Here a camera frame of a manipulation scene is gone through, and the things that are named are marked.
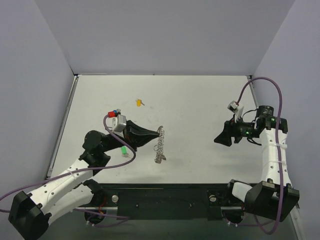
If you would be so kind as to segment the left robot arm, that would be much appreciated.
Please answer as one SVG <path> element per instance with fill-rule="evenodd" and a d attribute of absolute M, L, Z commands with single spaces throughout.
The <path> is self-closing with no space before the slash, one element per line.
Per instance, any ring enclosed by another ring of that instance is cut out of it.
<path fill-rule="evenodd" d="M 108 134 L 91 130 L 84 137 L 84 152 L 59 175 L 39 184 L 29 193 L 14 191 L 8 220 L 25 240 L 37 240 L 51 223 L 75 208 L 103 200 L 102 187 L 93 180 L 101 170 L 108 169 L 106 152 L 127 146 L 133 153 L 158 138 L 158 131 L 148 130 L 128 120 Z"/>

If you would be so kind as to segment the green tag key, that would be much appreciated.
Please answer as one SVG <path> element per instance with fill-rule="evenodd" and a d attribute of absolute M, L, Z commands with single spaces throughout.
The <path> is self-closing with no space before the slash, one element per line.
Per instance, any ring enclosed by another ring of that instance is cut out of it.
<path fill-rule="evenodd" d="M 132 157 L 132 154 L 130 153 L 130 151 L 127 149 L 126 146 L 122 146 L 120 148 L 120 150 L 121 150 L 122 157 L 124 157 L 124 158 L 131 158 Z"/>

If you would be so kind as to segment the yellow tag key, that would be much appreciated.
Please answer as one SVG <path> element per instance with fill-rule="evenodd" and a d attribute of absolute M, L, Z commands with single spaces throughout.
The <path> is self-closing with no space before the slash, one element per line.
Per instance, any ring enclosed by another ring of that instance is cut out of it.
<path fill-rule="evenodd" d="M 142 102 L 142 100 L 141 99 L 136 99 L 136 106 L 137 107 L 141 107 L 141 106 L 144 106 L 145 104 Z"/>

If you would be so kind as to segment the metal key organizer disc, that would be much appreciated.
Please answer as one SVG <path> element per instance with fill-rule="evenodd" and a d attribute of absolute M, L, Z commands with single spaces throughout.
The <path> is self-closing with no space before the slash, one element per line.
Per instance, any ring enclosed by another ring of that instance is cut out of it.
<path fill-rule="evenodd" d="M 161 164 L 161 155 L 164 155 L 164 137 L 165 137 L 165 131 L 164 127 L 161 125 L 158 127 L 157 132 L 159 133 L 159 137 L 157 140 L 157 145 L 154 146 L 154 151 L 156 152 L 155 154 L 155 159 L 154 162 L 157 164 Z"/>

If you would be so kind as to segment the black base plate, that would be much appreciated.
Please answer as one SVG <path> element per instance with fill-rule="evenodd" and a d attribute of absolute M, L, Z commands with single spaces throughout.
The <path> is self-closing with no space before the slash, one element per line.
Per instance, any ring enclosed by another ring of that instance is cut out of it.
<path fill-rule="evenodd" d="M 232 199 L 225 183 L 103 183 L 104 193 L 87 207 L 116 208 L 130 220 L 221 220 L 239 218 L 244 206 Z"/>

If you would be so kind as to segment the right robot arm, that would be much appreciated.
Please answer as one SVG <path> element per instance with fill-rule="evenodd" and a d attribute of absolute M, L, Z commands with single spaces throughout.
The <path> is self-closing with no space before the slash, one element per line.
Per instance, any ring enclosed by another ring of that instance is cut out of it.
<path fill-rule="evenodd" d="M 222 132 L 213 140 L 230 147 L 241 139 L 259 139 L 262 147 L 262 174 L 259 183 L 232 179 L 223 192 L 224 201 L 230 205 L 241 201 L 244 211 L 270 220 L 280 217 L 282 222 L 300 199 L 300 192 L 293 188 L 286 161 L 288 122 L 274 116 L 274 108 L 260 105 L 252 122 L 241 116 L 243 105 L 231 102 L 227 107 L 233 116 L 225 121 Z"/>

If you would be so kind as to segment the black tag key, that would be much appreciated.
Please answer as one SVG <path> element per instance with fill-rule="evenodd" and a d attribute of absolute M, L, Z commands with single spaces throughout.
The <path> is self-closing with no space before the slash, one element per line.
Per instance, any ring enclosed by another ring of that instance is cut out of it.
<path fill-rule="evenodd" d="M 161 160 L 164 160 L 164 161 L 167 160 L 167 158 L 166 158 L 166 156 L 165 156 L 164 154 L 162 154 L 162 155 L 160 156 L 160 158 L 161 158 Z"/>

